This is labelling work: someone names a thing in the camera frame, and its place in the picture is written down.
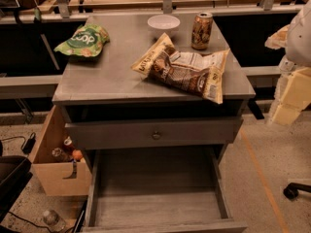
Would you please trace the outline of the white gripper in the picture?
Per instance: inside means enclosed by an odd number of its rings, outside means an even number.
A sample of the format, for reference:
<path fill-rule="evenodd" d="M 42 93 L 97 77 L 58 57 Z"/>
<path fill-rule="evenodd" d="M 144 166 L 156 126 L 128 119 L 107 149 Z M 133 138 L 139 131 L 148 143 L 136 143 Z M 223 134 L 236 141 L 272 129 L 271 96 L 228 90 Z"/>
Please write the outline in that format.
<path fill-rule="evenodd" d="M 278 50 L 287 45 L 289 25 L 279 29 L 267 38 L 264 45 L 267 48 Z M 301 111 L 311 104 L 311 68 L 297 66 L 284 56 L 279 69 L 281 77 L 277 84 L 275 99 L 270 109 L 270 120 L 280 125 L 292 124 Z"/>

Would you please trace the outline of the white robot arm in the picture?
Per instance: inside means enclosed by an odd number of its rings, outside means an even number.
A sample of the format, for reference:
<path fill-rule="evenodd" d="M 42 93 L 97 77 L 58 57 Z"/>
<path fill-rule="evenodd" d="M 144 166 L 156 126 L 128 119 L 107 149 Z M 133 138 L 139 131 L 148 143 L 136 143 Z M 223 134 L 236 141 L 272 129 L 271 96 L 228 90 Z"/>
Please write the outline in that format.
<path fill-rule="evenodd" d="M 265 45 L 273 50 L 285 49 L 269 120 L 290 125 L 311 104 L 311 1 L 290 24 L 270 36 Z"/>

